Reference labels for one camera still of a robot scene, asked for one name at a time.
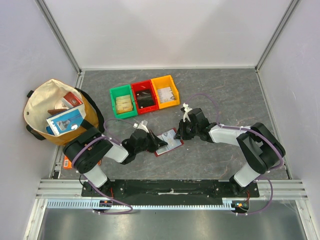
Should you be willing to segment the blue white credit card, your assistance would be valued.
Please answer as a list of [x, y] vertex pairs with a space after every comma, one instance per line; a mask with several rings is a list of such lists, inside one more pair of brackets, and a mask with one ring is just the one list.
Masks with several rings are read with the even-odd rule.
[[159, 137], [161, 140], [167, 142], [167, 146], [170, 148], [175, 148], [176, 146], [180, 145], [180, 140], [174, 139], [174, 136], [176, 134], [176, 130], [174, 128], [161, 133], [157, 137]]

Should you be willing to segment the red leather card holder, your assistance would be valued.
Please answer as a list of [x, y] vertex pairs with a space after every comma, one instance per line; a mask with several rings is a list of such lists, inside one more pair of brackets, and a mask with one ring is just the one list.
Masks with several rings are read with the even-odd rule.
[[161, 147], [160, 149], [158, 149], [154, 154], [156, 157], [159, 157], [163, 154], [166, 154], [176, 148], [181, 147], [184, 142], [181, 139], [175, 139], [175, 135], [177, 133], [176, 128], [172, 128], [166, 132], [163, 132], [161, 134], [159, 134], [157, 137], [161, 140], [163, 140], [164, 142], [167, 143], [166, 146]]

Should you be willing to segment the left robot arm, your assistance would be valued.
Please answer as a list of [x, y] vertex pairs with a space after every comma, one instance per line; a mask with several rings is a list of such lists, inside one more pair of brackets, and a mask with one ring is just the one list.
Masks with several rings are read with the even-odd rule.
[[168, 143], [156, 136], [145, 125], [136, 127], [131, 136], [121, 143], [115, 143], [110, 137], [92, 127], [70, 141], [64, 148], [64, 155], [71, 165], [92, 184], [92, 190], [98, 196], [106, 196], [110, 191], [108, 177], [98, 162], [109, 158], [122, 165], [132, 162], [141, 152], [155, 153]]

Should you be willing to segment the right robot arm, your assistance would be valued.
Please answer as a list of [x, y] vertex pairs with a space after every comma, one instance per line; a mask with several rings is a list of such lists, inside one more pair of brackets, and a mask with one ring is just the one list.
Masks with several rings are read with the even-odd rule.
[[191, 140], [197, 136], [204, 142], [240, 147], [246, 164], [229, 179], [229, 191], [233, 196], [242, 196], [260, 175], [284, 164], [286, 151], [264, 124], [236, 127], [210, 123], [201, 108], [190, 108], [187, 104], [181, 111], [183, 118], [175, 139]]

